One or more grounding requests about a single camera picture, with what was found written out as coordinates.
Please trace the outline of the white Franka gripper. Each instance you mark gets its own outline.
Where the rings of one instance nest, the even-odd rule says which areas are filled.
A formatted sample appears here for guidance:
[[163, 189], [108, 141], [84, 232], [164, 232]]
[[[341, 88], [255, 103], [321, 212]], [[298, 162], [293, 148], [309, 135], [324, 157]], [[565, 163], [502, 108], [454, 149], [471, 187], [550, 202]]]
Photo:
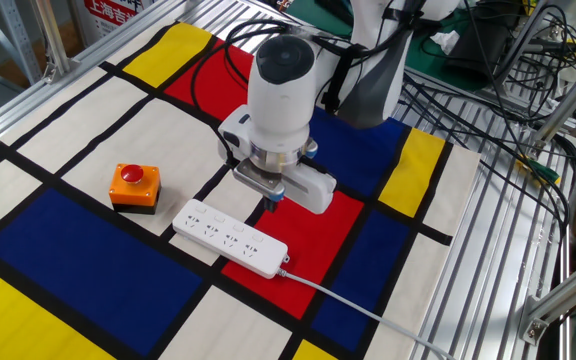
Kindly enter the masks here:
[[[284, 171], [281, 176], [285, 196], [310, 212], [320, 215], [331, 204], [337, 180], [329, 173], [298, 164]], [[263, 197], [263, 206], [265, 211], [276, 211], [276, 202], [267, 197]]]

